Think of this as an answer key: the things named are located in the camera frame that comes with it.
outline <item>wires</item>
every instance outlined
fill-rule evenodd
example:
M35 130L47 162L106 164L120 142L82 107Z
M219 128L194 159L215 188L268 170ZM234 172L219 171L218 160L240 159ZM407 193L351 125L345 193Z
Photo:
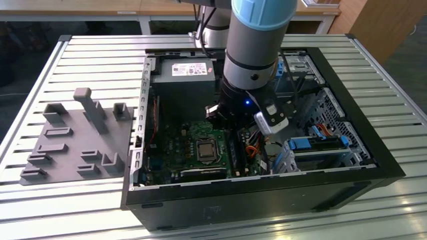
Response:
M199 17L200 17L200 6L199 6L199 13L198 13L198 16L196 16L196 5L192 5L192 9L194 9L194 17L195 17L195 23L198 25L198 22L199 22ZM200 28L198 30L198 34L194 36L194 43L196 44L196 40L199 41L200 43L200 47L202 47L202 51L204 53L204 55L210 58L210 53L207 51L207 48L206 48L206 45L204 45L204 42L203 42L203 32L206 30L206 27L208 25L208 22L214 16L214 13L216 12L216 7L214 8L212 12L210 13L210 15L207 16L207 19L206 19L206 11L207 11L207 7L204 6L203 7L203 11L202 11L202 22L200 22Z
M325 133L326 136L329 136L329 137L333 136L333 134L330 133L330 130L329 130L327 126L326 126L323 123L322 123L322 124L316 124L315 126L320 128L320 130L323 131L323 133Z
M246 147L246 152L248 157L252 159L256 154L262 155L262 132L260 130L256 130L251 137L247 140L248 146Z
M247 152L247 155L250 156L251 159L255 157L256 154L260 154L260 151L254 146L247 146L246 147L246 152Z
M206 55L207 57L210 57L210 54L208 54L206 45L204 45L204 43L203 43L203 32L204 32L204 30L206 30L206 27L207 27L207 25L208 25L208 22L210 22L210 20L211 20L211 18L212 18L212 15L214 15L215 11L216 11L216 8L214 8L212 12L210 13L210 15L208 15L208 17L207 17L207 19L206 19L206 22L202 20L202 27L200 27L200 34L199 34L200 47L202 47L203 53L204 53L204 55Z
M288 80L290 80L291 85L292 85L292 88L294 88L295 105L298 105L298 102L299 102L299 91L298 91L296 86L295 86L294 76L292 76L292 73L291 73L290 64L288 64L287 57L286 57L286 54L284 54L284 52L283 52L282 47L279 48L279 52L280 52L280 56L282 56L282 58L283 58L283 64L284 64L284 68L286 68Z
M196 12L196 5L192 5L192 9L194 9L194 23L195 23L195 29L198 29L199 26L199 17L200 17L200 5L199 5L199 10Z

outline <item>slatted metal surface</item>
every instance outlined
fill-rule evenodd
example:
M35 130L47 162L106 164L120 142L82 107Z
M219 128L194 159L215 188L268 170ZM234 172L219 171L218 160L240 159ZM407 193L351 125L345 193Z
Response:
M126 102L136 108L144 49L192 48L192 41L180 35L151 35L75 36L60 42L26 102L28 108L0 147L0 239L426 237L426 116L358 45L343 35L291 35L283 41L287 47L320 48L407 177L338 210L148 232L132 213L119 209L123 178L22 186L20 172L43 129L47 103L62 102L67 109L80 109L72 101L74 90L90 87L103 107Z

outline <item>cables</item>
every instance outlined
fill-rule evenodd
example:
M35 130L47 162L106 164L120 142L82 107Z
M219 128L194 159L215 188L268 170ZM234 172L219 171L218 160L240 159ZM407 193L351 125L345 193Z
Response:
M195 18L195 23L198 25L198 19L200 17L200 6L199 6L199 13L196 15L196 5L192 5L192 9L194 9L194 18ZM206 19L206 11L207 11L207 7L204 6L203 7L203 11L202 11L202 22L200 22L200 29L198 31L198 34L192 37L194 38L194 43L196 44L196 40L199 41L200 43L200 48L202 48L202 51L204 53L204 55L210 58L210 53L207 51L207 48L206 48L206 45L203 43L203 32L206 30L206 27L208 25L208 22L214 16L214 13L216 12L216 7L214 8L212 12L210 13L210 15L207 16L207 19Z
M283 52L283 50L282 50L282 47L279 48L279 52L280 52L280 56L282 56L282 58L283 58L283 64L284 64L284 68L286 68L288 80L290 80L291 85L292 85L292 88L294 88L295 105L298 105L298 102L299 102L299 91L298 91L296 86L295 86L294 76L292 76L292 73L291 73L290 64L288 64L288 61L287 61L286 54L284 54L284 52Z
M194 23L195 23L195 29L198 29L199 26L199 17L200 17L200 5L199 5L199 10L196 11L196 5L192 5L194 9Z
M323 123L322 123L322 124L316 124L315 126L320 128L320 130L323 131L323 133L325 133L326 136L329 136L329 137L333 136L333 134L330 133L330 130L329 130L327 126L326 126Z
M214 8L212 12L210 13L210 15L207 16L207 19L206 19L206 22L204 22L204 16L206 16L206 13L204 13L204 10L203 10L203 19L202 19L202 27L200 27L200 34L199 34L199 41L200 41L200 47L202 47L202 50L203 50L203 53L207 57L210 57L210 53L207 51L207 48L206 48L206 45L203 43L203 32L206 30L206 27L208 25L208 22L214 16L214 13L216 11L216 8Z

